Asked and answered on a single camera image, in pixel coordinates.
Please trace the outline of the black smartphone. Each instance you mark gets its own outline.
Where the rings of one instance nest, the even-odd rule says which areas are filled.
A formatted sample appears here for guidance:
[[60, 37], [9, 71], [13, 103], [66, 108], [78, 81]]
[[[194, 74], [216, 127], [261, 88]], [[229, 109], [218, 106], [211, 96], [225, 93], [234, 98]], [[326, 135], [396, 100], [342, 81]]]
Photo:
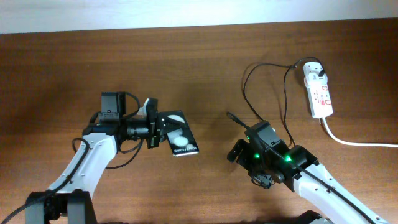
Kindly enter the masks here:
[[175, 157], [181, 156], [189, 156], [199, 153], [198, 144], [193, 137], [193, 133], [188, 125], [188, 122], [182, 111], [168, 111], [162, 114], [162, 118], [167, 116], [180, 116], [182, 117], [186, 124], [186, 129], [176, 129], [176, 130], [168, 130], [163, 129], [164, 135], [167, 138], [170, 148], [172, 150], [172, 154]]

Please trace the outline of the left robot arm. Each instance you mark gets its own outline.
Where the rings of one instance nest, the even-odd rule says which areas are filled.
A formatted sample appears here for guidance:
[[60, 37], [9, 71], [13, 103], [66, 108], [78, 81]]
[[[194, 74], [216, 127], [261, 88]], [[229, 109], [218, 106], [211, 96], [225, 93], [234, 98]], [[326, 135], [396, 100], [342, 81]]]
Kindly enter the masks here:
[[96, 223], [92, 197], [103, 172], [120, 153], [124, 141], [138, 141], [149, 149], [168, 141], [175, 157], [197, 154], [198, 146], [182, 111], [160, 112], [157, 99], [148, 98], [126, 113], [127, 92], [104, 92], [101, 110], [89, 122], [80, 146], [62, 175], [45, 192], [32, 192], [26, 200], [26, 223], [50, 223], [65, 215], [69, 223]]

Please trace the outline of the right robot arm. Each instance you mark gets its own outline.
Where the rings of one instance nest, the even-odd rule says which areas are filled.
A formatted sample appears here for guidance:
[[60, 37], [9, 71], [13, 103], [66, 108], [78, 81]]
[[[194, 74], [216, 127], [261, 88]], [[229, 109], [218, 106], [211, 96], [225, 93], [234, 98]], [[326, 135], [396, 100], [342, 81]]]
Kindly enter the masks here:
[[246, 138], [237, 141], [227, 159], [245, 168], [253, 184], [264, 189], [284, 184], [324, 214], [319, 222], [387, 222], [336, 181], [309, 150], [289, 148], [267, 121], [248, 126], [233, 120], [245, 128]]

